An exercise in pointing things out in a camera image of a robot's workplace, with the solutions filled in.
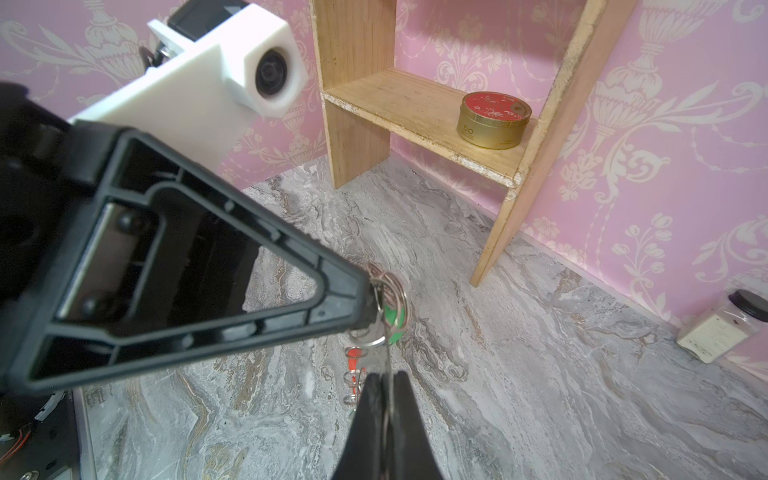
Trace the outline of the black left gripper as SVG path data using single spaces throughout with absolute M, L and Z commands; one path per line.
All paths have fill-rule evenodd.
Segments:
M 362 329 L 369 276 L 152 136 L 1 84 L 1 389 Z

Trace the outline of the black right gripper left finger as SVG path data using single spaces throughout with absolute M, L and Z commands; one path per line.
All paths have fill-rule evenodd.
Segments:
M 376 480 L 383 472 L 385 394 L 380 374 L 369 374 L 333 480 Z

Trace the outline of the green key tag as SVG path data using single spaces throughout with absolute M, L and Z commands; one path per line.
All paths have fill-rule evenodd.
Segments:
M 384 318 L 390 327 L 389 345 L 394 346 L 405 333 L 410 319 L 409 304 L 405 303 L 399 308 L 384 305 Z

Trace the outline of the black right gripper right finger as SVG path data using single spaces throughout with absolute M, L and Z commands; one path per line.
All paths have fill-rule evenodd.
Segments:
M 393 376 L 388 432 L 388 478 L 443 479 L 408 374 Z

